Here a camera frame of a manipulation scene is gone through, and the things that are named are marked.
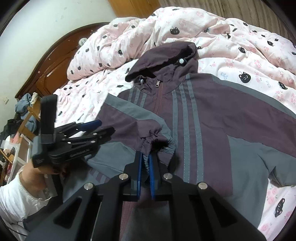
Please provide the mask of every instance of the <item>white sleeve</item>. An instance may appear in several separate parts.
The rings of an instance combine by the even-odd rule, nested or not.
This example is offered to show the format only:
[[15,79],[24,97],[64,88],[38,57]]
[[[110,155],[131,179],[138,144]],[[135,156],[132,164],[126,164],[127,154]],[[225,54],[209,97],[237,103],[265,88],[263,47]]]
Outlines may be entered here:
[[33,197],[21,184],[19,173],[10,183],[0,187],[0,216],[10,224],[23,221],[49,201]]

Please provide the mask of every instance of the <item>silver screw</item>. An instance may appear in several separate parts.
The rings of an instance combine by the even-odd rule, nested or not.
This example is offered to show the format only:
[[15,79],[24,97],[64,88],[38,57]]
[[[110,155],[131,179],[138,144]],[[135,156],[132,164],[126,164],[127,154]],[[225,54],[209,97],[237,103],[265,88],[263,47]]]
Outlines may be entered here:
[[206,183],[199,183],[198,187],[202,190],[207,189],[207,184]]
[[90,189],[92,189],[94,187],[94,185],[92,183],[86,183],[86,184],[84,184],[83,187],[86,190],[90,190]]
[[163,177],[164,177],[166,180],[168,180],[168,179],[172,179],[172,178],[173,178],[173,175],[170,174],[170,173],[165,173],[165,174],[163,175]]
[[125,180],[125,179],[128,178],[128,175],[127,175],[126,173],[121,173],[121,174],[119,175],[119,178],[120,178],[121,180]]

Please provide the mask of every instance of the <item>zipper pull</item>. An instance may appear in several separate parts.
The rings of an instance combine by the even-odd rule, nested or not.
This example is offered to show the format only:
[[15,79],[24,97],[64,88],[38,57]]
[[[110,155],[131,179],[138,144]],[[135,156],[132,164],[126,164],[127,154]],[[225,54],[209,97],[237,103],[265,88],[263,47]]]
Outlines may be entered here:
[[158,81],[157,81],[157,83],[156,83],[156,85],[155,85],[155,87],[156,87],[156,88],[158,88],[158,87],[159,87],[159,85],[160,85],[160,82],[161,82],[160,80],[158,80]]

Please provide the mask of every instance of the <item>bed sheet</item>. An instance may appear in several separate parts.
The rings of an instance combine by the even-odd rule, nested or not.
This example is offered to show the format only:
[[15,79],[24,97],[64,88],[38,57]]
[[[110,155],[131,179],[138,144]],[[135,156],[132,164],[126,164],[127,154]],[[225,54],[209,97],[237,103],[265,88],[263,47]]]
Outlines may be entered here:
[[[296,113],[296,46],[292,42],[240,19],[224,19],[196,8],[167,7],[147,19],[115,20],[90,36],[68,67],[70,81],[55,92],[59,97],[56,126],[94,120],[107,93],[117,96],[133,86],[125,82],[125,76],[137,59],[173,41],[196,44],[199,73],[255,89]],[[294,187],[268,184],[258,227],[268,241],[285,225],[295,204]]]

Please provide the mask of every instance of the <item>wooden headboard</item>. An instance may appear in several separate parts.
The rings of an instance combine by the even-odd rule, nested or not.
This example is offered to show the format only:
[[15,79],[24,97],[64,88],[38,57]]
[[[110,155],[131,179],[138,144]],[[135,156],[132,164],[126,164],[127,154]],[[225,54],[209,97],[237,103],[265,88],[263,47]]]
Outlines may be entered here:
[[37,92],[39,96],[50,95],[66,84],[68,82],[66,71],[72,57],[80,48],[79,40],[88,38],[106,24],[108,23],[94,23],[78,28],[55,42],[40,59],[15,98],[21,99],[24,94],[33,92]]

